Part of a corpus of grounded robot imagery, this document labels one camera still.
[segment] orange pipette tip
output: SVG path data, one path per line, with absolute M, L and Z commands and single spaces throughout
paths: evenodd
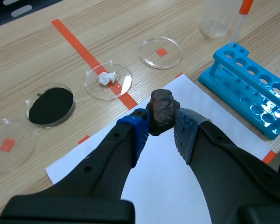
M 239 10 L 239 13 L 241 15 L 247 15 L 250 11 L 252 3 L 253 3 L 253 0 L 243 0 L 241 9 Z

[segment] petri dish with black powder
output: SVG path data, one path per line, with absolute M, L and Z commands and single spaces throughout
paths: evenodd
M 65 122 L 75 110 L 70 88 L 62 83 L 44 85 L 25 100 L 24 115 L 37 127 L 54 127 Z

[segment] floor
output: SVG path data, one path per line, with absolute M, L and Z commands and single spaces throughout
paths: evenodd
M 269 164 L 270 167 L 272 167 L 274 170 L 278 171 L 280 163 L 280 152 L 277 154 L 277 156 L 272 160 L 272 162 Z

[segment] blue test tube rack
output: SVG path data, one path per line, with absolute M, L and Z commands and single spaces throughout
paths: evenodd
M 198 81 L 273 140 L 280 134 L 280 78 L 248 54 L 238 43 L 231 48 L 225 45 L 215 52 L 213 65 Z

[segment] white cotton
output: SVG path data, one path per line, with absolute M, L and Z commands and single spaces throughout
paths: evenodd
M 102 72 L 98 76 L 98 82 L 101 83 L 102 85 L 108 85 L 110 82 L 110 75 L 107 72 Z
M 109 73 L 109 76 L 110 76 L 111 82 L 114 84 L 116 82 L 116 79 L 117 79 L 117 73 L 116 72 Z

